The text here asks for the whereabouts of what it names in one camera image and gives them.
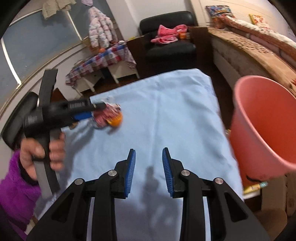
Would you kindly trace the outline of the purple sleeve forearm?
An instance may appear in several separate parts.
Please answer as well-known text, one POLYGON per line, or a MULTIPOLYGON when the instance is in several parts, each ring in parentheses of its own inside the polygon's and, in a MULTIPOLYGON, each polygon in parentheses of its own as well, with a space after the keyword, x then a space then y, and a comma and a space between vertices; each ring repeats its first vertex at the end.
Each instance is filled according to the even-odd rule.
POLYGON ((1 240, 26 240, 25 231, 40 196, 38 182, 22 166, 20 151, 15 151, 1 180, 1 240))

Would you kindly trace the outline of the left hand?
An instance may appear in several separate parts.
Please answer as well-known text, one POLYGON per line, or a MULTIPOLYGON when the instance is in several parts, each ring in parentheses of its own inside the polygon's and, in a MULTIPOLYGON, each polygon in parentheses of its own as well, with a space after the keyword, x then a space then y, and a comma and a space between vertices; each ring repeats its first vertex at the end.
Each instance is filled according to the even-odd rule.
MULTIPOLYGON (((64 168, 63 160, 65 158, 65 134, 60 133, 57 140, 53 140, 49 144, 50 166, 54 171, 61 171, 64 168)), ((41 144, 33 138, 25 138, 21 142, 20 162, 34 181, 37 181, 36 170, 32 157, 44 158, 45 151, 41 144)))

